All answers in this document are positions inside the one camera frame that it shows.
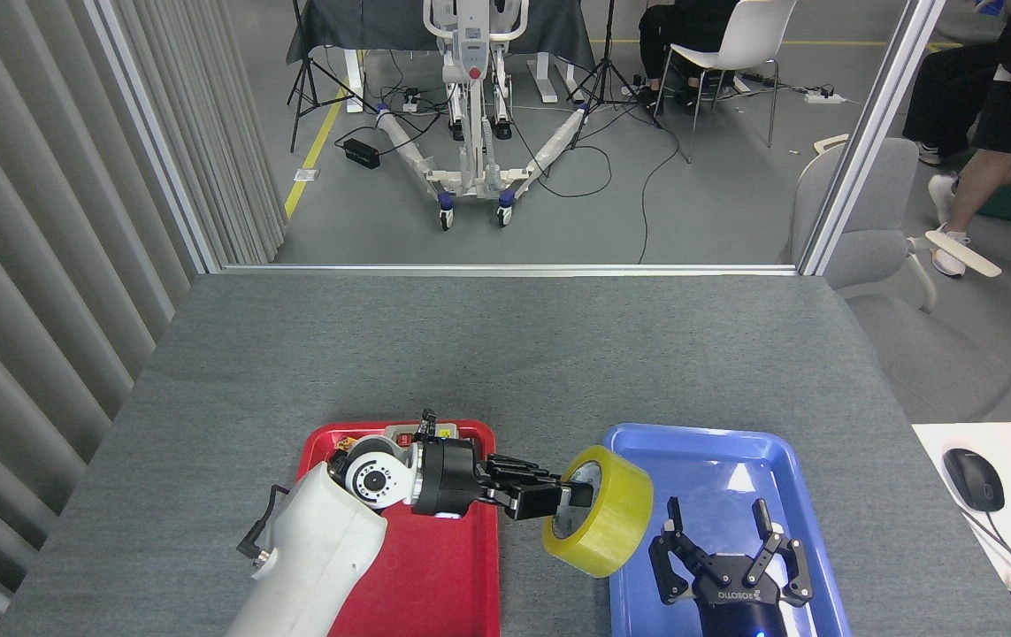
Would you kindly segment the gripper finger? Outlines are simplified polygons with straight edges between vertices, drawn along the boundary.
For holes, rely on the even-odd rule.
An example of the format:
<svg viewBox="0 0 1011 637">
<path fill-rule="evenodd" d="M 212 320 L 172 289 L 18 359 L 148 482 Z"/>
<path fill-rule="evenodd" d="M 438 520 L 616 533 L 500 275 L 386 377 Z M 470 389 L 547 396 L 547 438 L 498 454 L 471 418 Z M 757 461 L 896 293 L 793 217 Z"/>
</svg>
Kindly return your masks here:
<svg viewBox="0 0 1011 637">
<path fill-rule="evenodd" d="M 805 606 L 812 601 L 814 588 L 806 561 L 804 541 L 791 539 L 776 531 L 765 500 L 754 500 L 752 512 L 762 545 L 747 570 L 747 587 L 756 588 L 759 585 L 773 557 L 779 554 L 788 578 L 787 585 L 782 588 L 782 596 L 792 606 Z"/>
<path fill-rule="evenodd" d="M 493 485 L 493 487 L 508 487 L 518 484 L 558 484 L 561 481 L 561 475 L 554 474 L 533 461 L 501 455 L 501 453 L 489 453 L 487 458 L 479 463 L 479 480 L 482 484 Z"/>
<path fill-rule="evenodd" d="M 660 601 L 671 605 L 683 594 L 691 594 L 695 586 L 674 572 L 671 556 L 677 557 L 685 565 L 694 581 L 700 576 L 708 576 L 712 583 L 719 584 L 719 570 L 715 566 L 714 557 L 690 540 L 684 531 L 678 497 L 667 500 L 667 512 L 662 532 L 649 543 L 649 559 Z"/>
<path fill-rule="evenodd" d="M 594 502 L 591 484 L 520 484 L 489 488 L 481 503 L 497 505 L 514 520 L 556 516 L 569 507 L 590 507 Z"/>
</svg>

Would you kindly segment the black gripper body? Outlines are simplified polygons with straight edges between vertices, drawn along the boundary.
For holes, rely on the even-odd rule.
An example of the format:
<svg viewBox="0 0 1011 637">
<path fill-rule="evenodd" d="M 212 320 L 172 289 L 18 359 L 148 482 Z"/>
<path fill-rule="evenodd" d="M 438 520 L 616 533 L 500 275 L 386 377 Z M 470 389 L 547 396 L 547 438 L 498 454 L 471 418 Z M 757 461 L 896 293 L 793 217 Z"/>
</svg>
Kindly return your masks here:
<svg viewBox="0 0 1011 637">
<path fill-rule="evenodd" d="M 429 438 L 419 444 L 421 487 L 412 512 L 424 516 L 468 513 L 482 495 L 477 475 L 477 449 L 472 441 Z"/>
<path fill-rule="evenodd" d="M 695 604 L 703 636 L 787 636 L 780 587 L 768 561 L 751 573 L 754 557 L 712 554 L 695 578 Z"/>
</svg>

